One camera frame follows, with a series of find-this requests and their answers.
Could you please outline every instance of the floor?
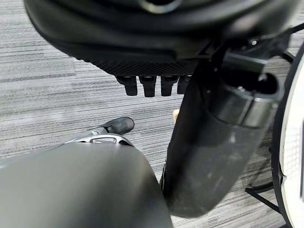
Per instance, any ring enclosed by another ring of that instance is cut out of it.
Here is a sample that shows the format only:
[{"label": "floor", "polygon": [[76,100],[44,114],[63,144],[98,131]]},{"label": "floor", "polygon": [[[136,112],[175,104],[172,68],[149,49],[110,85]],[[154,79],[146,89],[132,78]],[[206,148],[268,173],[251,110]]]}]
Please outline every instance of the floor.
[{"label": "floor", "polygon": [[[294,24],[304,22],[304,7]],[[304,33],[293,36],[295,54]],[[275,58],[266,71],[283,82],[289,65]],[[113,76],[50,46],[33,29],[21,0],[0,0],[0,157],[64,142],[92,126],[130,116],[135,128],[127,138],[143,152],[160,178],[174,127],[172,111],[182,95],[176,86],[170,97],[125,95]],[[196,219],[172,217],[177,228],[278,228],[282,217],[244,192],[248,185],[271,180],[271,128],[260,149],[230,193],[209,214]],[[263,193],[275,202],[273,191]]]}]

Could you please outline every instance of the metal rod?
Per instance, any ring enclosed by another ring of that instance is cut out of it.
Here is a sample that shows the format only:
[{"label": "metal rod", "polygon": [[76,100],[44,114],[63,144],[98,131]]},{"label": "metal rod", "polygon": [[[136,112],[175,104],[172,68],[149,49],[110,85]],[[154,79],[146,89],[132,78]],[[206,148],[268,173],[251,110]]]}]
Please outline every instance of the metal rod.
[{"label": "metal rod", "polygon": [[272,202],[266,200],[265,198],[261,197],[259,194],[255,193],[252,191],[251,188],[245,188],[245,192],[247,192],[249,195],[253,196],[256,198],[258,201],[264,203],[268,207],[270,207],[272,210],[275,210],[277,213],[281,214],[280,209],[277,205],[273,204]]},{"label": "metal rod", "polygon": [[256,186],[256,187],[250,187],[250,188],[246,188],[246,189],[250,189],[251,191],[254,191],[255,193],[262,193],[265,191],[269,191],[273,188],[274,188],[273,182],[269,182],[267,184],[263,184],[263,185]]},{"label": "metal rod", "polygon": [[295,33],[295,32],[298,32],[298,31],[302,30],[302,29],[304,29],[304,23],[302,23],[302,24],[300,24],[300,25],[297,25],[297,26],[295,26],[295,27],[293,27],[293,28],[290,28],[290,29],[288,30],[288,33],[293,34],[293,33]]},{"label": "metal rod", "polygon": [[291,54],[289,51],[285,51],[281,57],[283,59],[285,59],[288,63],[293,63],[294,59],[295,59],[295,56],[293,54]]}]

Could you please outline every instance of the striped carpet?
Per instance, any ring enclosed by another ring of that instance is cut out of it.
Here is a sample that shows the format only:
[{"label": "striped carpet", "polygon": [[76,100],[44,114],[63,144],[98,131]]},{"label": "striped carpet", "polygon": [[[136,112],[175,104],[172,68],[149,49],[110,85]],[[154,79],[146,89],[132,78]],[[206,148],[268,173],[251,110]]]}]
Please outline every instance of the striped carpet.
[{"label": "striped carpet", "polygon": [[[297,21],[304,22],[304,8]],[[304,33],[293,36],[295,54]],[[266,71],[283,82],[289,65],[274,58]],[[89,127],[121,116],[130,116],[135,128],[127,138],[143,152],[160,178],[173,130],[172,111],[182,95],[161,97],[160,81],[154,98],[125,95],[113,76],[78,61],[50,46],[32,27],[21,0],[0,0],[0,156],[64,142]],[[259,151],[231,192],[209,214],[196,219],[172,217],[177,228],[277,228],[282,217],[248,196],[244,188],[271,180],[271,129]],[[263,193],[275,202],[273,191]]]}]

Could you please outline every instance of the black mesh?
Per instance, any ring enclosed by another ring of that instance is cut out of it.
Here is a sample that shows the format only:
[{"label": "black mesh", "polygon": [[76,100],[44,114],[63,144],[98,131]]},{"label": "black mesh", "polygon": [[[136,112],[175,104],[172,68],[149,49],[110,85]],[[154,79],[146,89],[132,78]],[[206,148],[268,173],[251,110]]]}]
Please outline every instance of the black mesh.
[{"label": "black mesh", "polygon": [[172,63],[137,61],[88,61],[111,75],[120,76],[172,76],[192,75],[198,60],[182,60]]}]

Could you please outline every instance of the black cylinder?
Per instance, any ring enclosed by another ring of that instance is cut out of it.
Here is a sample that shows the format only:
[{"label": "black cylinder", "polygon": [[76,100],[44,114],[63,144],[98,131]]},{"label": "black cylinder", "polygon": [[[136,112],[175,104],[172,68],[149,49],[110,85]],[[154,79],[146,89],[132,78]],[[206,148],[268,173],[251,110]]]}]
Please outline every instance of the black cylinder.
[{"label": "black cylinder", "polygon": [[183,99],[161,180],[171,214],[206,214],[229,192],[276,112],[272,75],[195,73]]}]

